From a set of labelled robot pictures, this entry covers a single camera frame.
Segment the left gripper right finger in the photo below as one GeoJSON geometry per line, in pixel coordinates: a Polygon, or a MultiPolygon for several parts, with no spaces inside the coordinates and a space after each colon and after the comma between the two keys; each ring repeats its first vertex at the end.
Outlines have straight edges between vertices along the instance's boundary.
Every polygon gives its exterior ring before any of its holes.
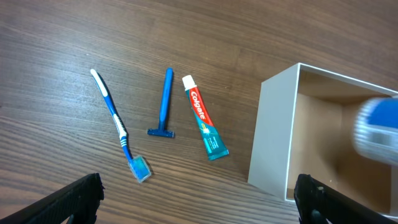
{"type": "Polygon", "coordinates": [[[300,174],[294,188],[294,199],[300,224],[395,224],[387,218],[329,186],[311,175],[300,174]]]}

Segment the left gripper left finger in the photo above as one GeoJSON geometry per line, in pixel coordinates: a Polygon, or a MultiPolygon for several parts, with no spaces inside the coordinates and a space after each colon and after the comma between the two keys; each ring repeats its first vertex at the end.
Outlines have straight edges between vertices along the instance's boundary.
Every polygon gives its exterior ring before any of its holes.
{"type": "Polygon", "coordinates": [[[88,174],[45,198],[1,219],[1,223],[94,224],[104,187],[99,173],[88,174]]]}

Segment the white round cotton swab jar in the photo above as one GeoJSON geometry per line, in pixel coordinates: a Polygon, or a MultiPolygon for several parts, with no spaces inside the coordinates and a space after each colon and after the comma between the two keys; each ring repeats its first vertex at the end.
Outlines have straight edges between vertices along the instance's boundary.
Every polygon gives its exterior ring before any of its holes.
{"type": "Polygon", "coordinates": [[[353,144],[363,157],[397,165],[396,98],[371,98],[361,105],[353,125],[353,144]]]}

